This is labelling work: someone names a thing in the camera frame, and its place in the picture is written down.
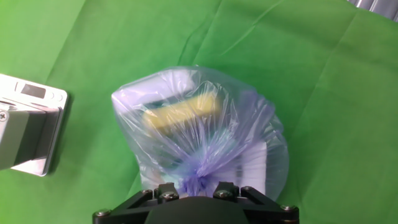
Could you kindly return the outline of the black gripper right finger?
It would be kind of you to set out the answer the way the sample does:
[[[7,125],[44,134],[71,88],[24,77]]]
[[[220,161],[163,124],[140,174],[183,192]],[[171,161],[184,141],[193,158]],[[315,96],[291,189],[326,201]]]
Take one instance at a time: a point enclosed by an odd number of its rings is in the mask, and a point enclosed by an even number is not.
[[[279,205],[251,186],[239,188],[232,182],[219,182],[213,198],[237,205],[249,223],[299,224],[298,207]]]

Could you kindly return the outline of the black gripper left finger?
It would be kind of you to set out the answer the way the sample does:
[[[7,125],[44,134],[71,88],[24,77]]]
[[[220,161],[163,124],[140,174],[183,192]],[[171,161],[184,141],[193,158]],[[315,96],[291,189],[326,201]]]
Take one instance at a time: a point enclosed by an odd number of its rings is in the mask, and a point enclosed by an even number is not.
[[[160,184],[155,189],[138,191],[114,209],[101,209],[92,216],[93,224],[144,223],[153,209],[180,198],[174,183]]]

